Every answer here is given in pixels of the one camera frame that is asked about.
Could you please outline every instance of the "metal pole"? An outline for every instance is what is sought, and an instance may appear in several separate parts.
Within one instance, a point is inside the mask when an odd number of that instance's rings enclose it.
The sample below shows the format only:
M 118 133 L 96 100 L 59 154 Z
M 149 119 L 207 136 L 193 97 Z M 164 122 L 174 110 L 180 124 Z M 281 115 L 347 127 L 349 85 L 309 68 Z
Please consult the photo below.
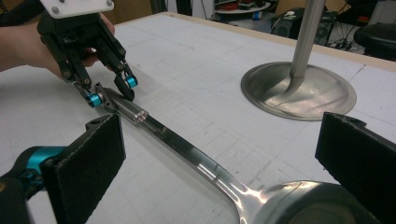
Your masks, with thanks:
M 304 77 L 326 0 L 307 0 L 290 76 Z

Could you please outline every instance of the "metal base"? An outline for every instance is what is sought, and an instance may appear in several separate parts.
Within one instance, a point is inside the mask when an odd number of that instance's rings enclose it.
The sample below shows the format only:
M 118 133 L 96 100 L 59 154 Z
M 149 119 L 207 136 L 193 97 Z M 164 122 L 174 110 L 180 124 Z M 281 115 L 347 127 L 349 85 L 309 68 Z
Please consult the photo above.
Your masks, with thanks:
M 323 112 L 345 114 L 356 92 L 342 77 L 308 65 L 303 77 L 290 76 L 291 63 L 256 66 L 242 78 L 242 91 L 258 108 L 287 119 L 320 120 Z

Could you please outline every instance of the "human hand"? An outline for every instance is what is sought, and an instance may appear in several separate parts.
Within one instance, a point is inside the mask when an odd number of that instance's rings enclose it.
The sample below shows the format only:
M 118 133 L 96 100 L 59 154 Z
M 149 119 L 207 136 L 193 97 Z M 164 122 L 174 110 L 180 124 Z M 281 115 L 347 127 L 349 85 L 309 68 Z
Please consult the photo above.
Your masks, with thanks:
M 114 25 L 103 14 L 101 14 L 101 18 L 110 32 L 114 34 Z M 12 38 L 14 38 L 14 40 L 12 42 L 15 45 L 14 49 L 18 58 L 17 60 L 19 60 L 18 65 L 27 64 L 33 67 L 47 68 L 51 73 L 62 78 L 59 65 L 53 59 L 47 46 L 41 42 L 40 34 L 36 27 L 37 22 L 23 26 L 8 27 L 13 29 Z M 97 62 L 98 58 L 96 53 L 91 49 L 86 49 L 86 51 L 87 57 L 84 59 L 83 63 L 86 67 L 89 67 Z

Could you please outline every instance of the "white table surface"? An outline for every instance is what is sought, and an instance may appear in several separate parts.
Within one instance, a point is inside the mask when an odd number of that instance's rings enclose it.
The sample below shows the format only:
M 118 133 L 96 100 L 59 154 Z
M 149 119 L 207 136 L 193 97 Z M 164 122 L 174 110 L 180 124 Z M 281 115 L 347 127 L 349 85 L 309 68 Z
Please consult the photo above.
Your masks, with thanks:
M 314 157 L 319 121 L 263 112 L 240 89 L 247 70 L 291 62 L 294 47 L 177 17 L 161 14 L 117 26 L 116 38 L 139 81 L 134 101 L 252 189 L 293 180 L 335 183 Z M 360 56 L 371 62 L 365 64 L 351 53 L 329 54 L 313 52 L 309 63 L 348 80 L 358 95 L 348 115 L 396 142 L 395 63 Z M 88 71 L 94 83 L 115 88 L 114 75 L 100 63 Z M 0 174 L 26 148 L 68 146 L 85 132 L 85 123 L 105 114 L 44 69 L 3 72 Z M 88 223 L 238 223 L 228 199 L 187 164 L 125 119 L 122 128 L 127 159 Z M 36 223 L 56 223 L 45 191 L 29 206 Z

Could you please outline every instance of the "stainless steel ladle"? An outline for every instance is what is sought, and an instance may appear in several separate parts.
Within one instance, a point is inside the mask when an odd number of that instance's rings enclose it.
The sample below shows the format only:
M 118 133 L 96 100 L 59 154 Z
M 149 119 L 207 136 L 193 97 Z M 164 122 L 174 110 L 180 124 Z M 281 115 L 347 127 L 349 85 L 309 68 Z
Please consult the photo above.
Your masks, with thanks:
M 106 89 L 106 95 L 122 116 L 172 148 L 196 172 L 224 193 L 235 205 L 241 224 L 379 223 L 339 185 L 295 181 L 269 189 L 250 189 L 138 105 L 111 89 Z

